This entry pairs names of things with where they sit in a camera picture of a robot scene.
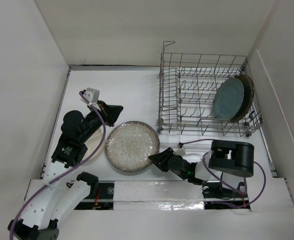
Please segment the speckled white dark-rimmed plate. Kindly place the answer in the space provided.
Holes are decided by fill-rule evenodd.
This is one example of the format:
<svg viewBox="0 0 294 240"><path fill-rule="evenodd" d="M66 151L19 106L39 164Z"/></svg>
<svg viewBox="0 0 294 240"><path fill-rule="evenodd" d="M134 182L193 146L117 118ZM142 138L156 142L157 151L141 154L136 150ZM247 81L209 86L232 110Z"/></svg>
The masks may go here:
<svg viewBox="0 0 294 240"><path fill-rule="evenodd" d="M105 154L110 164L125 173L150 167L149 156L160 152L157 132L141 121L127 121L115 127L106 139Z"/></svg>

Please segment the blue-grey round plate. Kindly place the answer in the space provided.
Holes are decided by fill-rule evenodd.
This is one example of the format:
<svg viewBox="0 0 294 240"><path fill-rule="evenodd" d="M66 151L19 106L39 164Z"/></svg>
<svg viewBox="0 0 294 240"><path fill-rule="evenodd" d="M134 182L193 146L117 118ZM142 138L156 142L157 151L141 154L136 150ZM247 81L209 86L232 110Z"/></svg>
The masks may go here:
<svg viewBox="0 0 294 240"><path fill-rule="evenodd" d="M218 88L212 105L216 119L230 121L239 111L244 99L244 86L237 78L224 81Z"/></svg>

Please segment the brown glazed round plate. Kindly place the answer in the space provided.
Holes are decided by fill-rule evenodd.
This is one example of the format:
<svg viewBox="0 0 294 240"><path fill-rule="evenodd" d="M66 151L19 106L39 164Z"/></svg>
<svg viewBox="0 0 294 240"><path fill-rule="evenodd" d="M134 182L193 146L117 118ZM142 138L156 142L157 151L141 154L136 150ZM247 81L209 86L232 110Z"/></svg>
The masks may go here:
<svg viewBox="0 0 294 240"><path fill-rule="evenodd" d="M250 110L255 95L255 87L253 80L248 75L241 74L237 75L235 78L241 81L244 92L242 104L237 114L229 121L230 123L238 122L245 117L245 115Z"/></svg>

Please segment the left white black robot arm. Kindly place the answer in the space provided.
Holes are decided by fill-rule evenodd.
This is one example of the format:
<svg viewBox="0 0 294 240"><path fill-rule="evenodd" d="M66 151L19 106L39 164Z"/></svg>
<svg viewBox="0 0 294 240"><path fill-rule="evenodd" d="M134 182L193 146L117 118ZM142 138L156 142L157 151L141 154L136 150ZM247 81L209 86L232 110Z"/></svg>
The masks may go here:
<svg viewBox="0 0 294 240"><path fill-rule="evenodd" d="M44 182L8 225L9 239L55 240L60 227L86 197L99 193L99 178L77 169L93 159L105 143L107 127L113 127L121 105L102 100L86 101L90 112L71 110L63 117L61 136L46 167Z"/></svg>

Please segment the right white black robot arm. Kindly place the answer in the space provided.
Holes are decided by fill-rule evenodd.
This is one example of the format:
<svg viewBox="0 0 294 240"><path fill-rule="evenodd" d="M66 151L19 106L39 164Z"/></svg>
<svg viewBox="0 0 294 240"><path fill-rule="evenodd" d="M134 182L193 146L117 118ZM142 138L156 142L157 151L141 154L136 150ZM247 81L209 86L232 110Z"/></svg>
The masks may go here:
<svg viewBox="0 0 294 240"><path fill-rule="evenodd" d="M194 185L201 186L214 177L220 182L218 191L224 197L229 197L234 192L240 196L245 195L247 192L242 192L239 185L230 179L221 179L215 172L221 172L223 176L238 177L241 181L253 177L255 147L248 142L208 138L204 140L211 141L211 147L200 161L188 162L183 156L186 154L185 145L202 142L202 139L180 142L177 150L169 147L150 155L148 159L162 172L171 171L180 179Z"/></svg>

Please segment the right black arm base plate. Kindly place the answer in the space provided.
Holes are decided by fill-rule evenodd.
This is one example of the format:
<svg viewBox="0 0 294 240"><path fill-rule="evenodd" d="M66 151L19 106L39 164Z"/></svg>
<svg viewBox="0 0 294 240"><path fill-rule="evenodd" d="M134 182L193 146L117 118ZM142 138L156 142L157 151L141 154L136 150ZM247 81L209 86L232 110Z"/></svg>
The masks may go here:
<svg viewBox="0 0 294 240"><path fill-rule="evenodd" d="M218 181L208 181L202 186L205 210L250 209L247 194L239 194L229 188L224 188Z"/></svg>

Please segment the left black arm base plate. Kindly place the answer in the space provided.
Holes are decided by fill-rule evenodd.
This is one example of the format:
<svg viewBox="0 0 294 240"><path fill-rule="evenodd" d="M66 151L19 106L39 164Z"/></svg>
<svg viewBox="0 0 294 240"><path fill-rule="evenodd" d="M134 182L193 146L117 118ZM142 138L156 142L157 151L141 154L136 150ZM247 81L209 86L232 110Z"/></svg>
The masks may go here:
<svg viewBox="0 0 294 240"><path fill-rule="evenodd" d="M96 193L91 193L83 199L75 210L113 210L114 209L114 181L100 181Z"/></svg>

